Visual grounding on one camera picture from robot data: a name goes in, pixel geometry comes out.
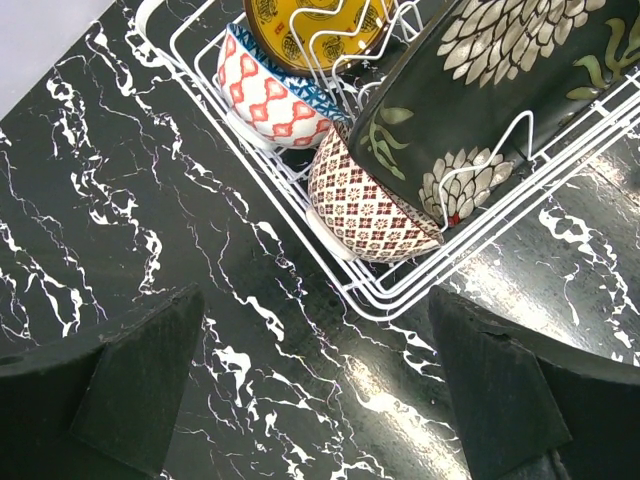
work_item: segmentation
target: geometric pattern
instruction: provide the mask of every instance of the geometric pattern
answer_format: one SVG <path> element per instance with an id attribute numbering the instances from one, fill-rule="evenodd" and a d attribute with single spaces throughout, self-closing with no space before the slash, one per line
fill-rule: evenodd
<path id="1" fill-rule="evenodd" d="M 313 160 L 311 205 L 358 258 L 395 263 L 440 247 L 438 225 L 378 185 L 349 155 L 348 127 L 334 124 Z"/>
<path id="2" fill-rule="evenodd" d="M 447 55 L 444 70 L 465 85 L 479 79 L 497 85 L 528 72 L 538 55 L 548 58 L 571 30 L 587 23 L 589 12 L 606 0 L 472 0 L 453 13 L 455 21 L 442 37 L 438 55 Z"/>
<path id="3" fill-rule="evenodd" d="M 315 146 L 333 121 L 348 122 L 322 89 L 305 78 L 287 76 L 236 24 L 227 26 L 218 82 L 240 118 L 264 138 L 287 148 Z"/>

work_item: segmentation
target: brown patterned bowl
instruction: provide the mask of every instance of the brown patterned bowl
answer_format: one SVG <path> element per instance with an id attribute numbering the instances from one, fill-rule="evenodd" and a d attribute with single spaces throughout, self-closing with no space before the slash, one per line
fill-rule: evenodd
<path id="1" fill-rule="evenodd" d="M 351 159 L 349 127 L 334 123 L 311 166 L 309 227 L 336 256 L 395 263 L 444 243 L 440 228 Z"/>

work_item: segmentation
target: leaf design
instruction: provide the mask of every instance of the leaf design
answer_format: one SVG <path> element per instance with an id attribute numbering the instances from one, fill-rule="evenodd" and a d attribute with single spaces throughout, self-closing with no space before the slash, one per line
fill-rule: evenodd
<path id="1" fill-rule="evenodd" d="M 622 78 L 624 70 L 640 60 L 640 52 L 635 52 L 640 48 L 640 14 L 631 26 L 627 38 L 627 49 L 620 58 L 616 57 L 616 53 L 620 50 L 622 40 L 624 39 L 627 27 L 621 18 L 611 18 L 605 22 L 611 28 L 611 36 L 607 43 L 604 55 L 604 64 L 611 74 L 603 73 L 600 61 L 595 55 L 587 55 L 574 62 L 575 67 L 584 67 L 589 72 L 591 86 L 583 86 L 574 88 L 566 97 L 570 100 L 594 100 L 603 91 L 608 90 L 611 85 Z"/>
<path id="2" fill-rule="evenodd" d="M 576 67 L 585 67 L 587 69 L 592 85 L 597 88 L 606 87 L 607 83 L 604 81 L 604 78 L 602 76 L 602 68 L 600 67 L 600 62 L 595 55 L 587 55 L 586 57 L 582 57 L 580 60 L 576 60 L 573 65 Z"/>
<path id="3" fill-rule="evenodd" d="M 626 26 L 624 24 L 624 20 L 622 20 L 621 18 L 612 18 L 610 20 L 607 20 L 605 23 L 609 25 L 609 27 L 611 27 L 611 37 L 609 38 L 607 50 L 604 55 L 604 63 L 607 65 L 609 70 L 614 72 L 614 74 L 619 74 L 620 63 L 616 60 L 616 52 L 618 51 L 618 47 L 620 47 L 620 43 L 622 42 L 622 37 L 624 36 Z"/>
<path id="4" fill-rule="evenodd" d="M 378 113 L 380 113 L 380 118 L 382 118 L 382 121 L 386 124 L 397 125 L 413 117 L 413 112 L 406 108 L 385 108 L 384 105 L 380 105 L 380 108 L 369 122 L 369 133 L 360 139 L 360 145 L 371 143 L 367 147 L 367 150 L 373 153 L 380 165 L 385 167 L 400 180 L 406 180 L 404 173 L 402 173 L 398 168 L 398 162 L 393 158 L 393 152 L 391 149 L 402 150 L 407 148 L 409 144 L 398 142 L 389 130 L 382 125 L 378 125 L 376 123 Z M 382 139 L 380 140 L 376 138 L 376 134 L 378 133 L 382 135 Z"/>
<path id="5" fill-rule="evenodd" d="M 389 125 L 397 125 L 413 117 L 413 112 L 400 107 L 382 107 L 380 109 L 380 116 Z"/>
<path id="6" fill-rule="evenodd" d="M 600 90 L 593 87 L 578 87 L 567 93 L 569 100 L 595 100 L 600 94 Z"/>
<path id="7" fill-rule="evenodd" d="M 631 32 L 629 32 L 629 46 L 625 50 L 624 56 L 628 57 L 638 48 L 640 48 L 640 15 L 638 15 L 636 22 L 631 27 Z"/>

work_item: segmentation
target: yellow plate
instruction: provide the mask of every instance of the yellow plate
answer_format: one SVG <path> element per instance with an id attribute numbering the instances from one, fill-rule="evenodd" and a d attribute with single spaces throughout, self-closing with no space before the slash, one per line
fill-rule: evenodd
<path id="1" fill-rule="evenodd" d="M 298 8 L 319 8 L 336 10 L 340 0 L 243 0 L 244 9 L 251 30 L 262 49 L 284 70 L 294 75 L 309 76 L 309 66 L 304 60 L 298 45 L 289 29 L 289 19 Z M 368 53 L 383 38 L 388 28 L 384 5 L 389 17 L 393 14 L 393 0 L 371 0 L 360 32 L 348 37 L 345 35 L 320 35 L 313 42 L 313 50 L 326 73 L 331 73 L 333 63 L 342 54 L 353 55 Z M 335 15 L 317 13 L 299 13 L 294 20 L 298 38 L 302 42 L 309 61 L 315 66 L 310 52 L 309 42 L 314 33 L 320 30 L 353 32 L 358 26 L 364 10 L 365 0 L 344 0 L 342 9 Z M 353 65 L 341 64 L 341 72 Z"/>

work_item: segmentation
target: red and white patterned bowl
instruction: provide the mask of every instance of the red and white patterned bowl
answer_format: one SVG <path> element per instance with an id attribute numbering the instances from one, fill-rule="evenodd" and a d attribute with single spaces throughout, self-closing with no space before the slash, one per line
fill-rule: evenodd
<path id="1" fill-rule="evenodd" d="M 227 25 L 218 56 L 218 83 L 231 110 L 227 122 L 263 149 L 314 147 L 344 113 L 311 80 L 287 75 L 251 33 Z"/>
<path id="2" fill-rule="evenodd" d="M 358 257 L 395 263 L 442 246 L 433 219 L 376 183 L 353 161 L 348 132 L 346 125 L 334 123 L 311 166 L 307 220 L 318 238 L 347 261 Z"/>

